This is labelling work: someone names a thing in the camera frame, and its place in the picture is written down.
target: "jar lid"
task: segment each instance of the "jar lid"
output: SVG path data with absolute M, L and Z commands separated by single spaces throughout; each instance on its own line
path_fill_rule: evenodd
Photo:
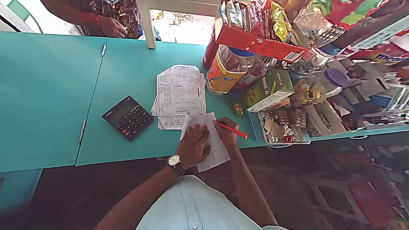
M 351 83 L 349 82 L 346 75 L 338 69 L 329 68 L 324 71 L 325 77 L 334 85 L 339 87 L 349 87 Z
M 228 46 L 228 48 L 229 48 L 229 50 L 232 51 L 235 55 L 239 55 L 239 56 L 242 56 L 242 57 L 251 57 L 251 56 L 254 55 L 254 53 L 248 52 L 248 51 L 245 51 L 245 50 L 233 48 L 233 47 L 230 47 L 230 46 Z

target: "calculator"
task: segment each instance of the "calculator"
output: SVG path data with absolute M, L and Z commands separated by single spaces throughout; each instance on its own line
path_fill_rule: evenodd
M 123 137 L 131 141 L 153 122 L 149 114 L 131 96 L 127 96 L 102 115 Z

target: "watch face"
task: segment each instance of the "watch face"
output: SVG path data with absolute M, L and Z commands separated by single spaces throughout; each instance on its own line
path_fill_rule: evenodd
M 168 159 L 168 164 L 170 166 L 177 165 L 179 162 L 180 162 L 180 156 L 179 155 L 173 155 L 173 156 L 169 157 L 169 159 Z

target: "omee-g box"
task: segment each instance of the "omee-g box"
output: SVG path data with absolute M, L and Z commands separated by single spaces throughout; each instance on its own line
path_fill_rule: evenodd
M 271 69 L 246 94 L 247 111 L 258 112 L 295 93 L 285 70 Z

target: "hand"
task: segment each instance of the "hand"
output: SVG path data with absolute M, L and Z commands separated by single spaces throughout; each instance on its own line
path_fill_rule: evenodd
M 210 153 L 210 145 L 205 146 L 209 130 L 204 125 L 200 127 L 188 127 L 181 139 L 176 154 L 180 156 L 180 162 L 185 169 L 204 161 Z
M 217 133 L 219 134 L 220 140 L 225 144 L 226 147 L 233 147 L 237 145 L 237 134 L 223 128 L 220 124 L 223 123 L 230 128 L 238 130 L 238 124 L 236 124 L 234 121 L 230 120 L 227 117 L 223 117 L 221 119 L 218 119 L 214 121 L 214 127 L 217 130 Z
M 127 34 L 126 29 L 117 20 L 105 16 L 98 16 L 98 20 L 99 27 L 107 37 L 125 38 Z

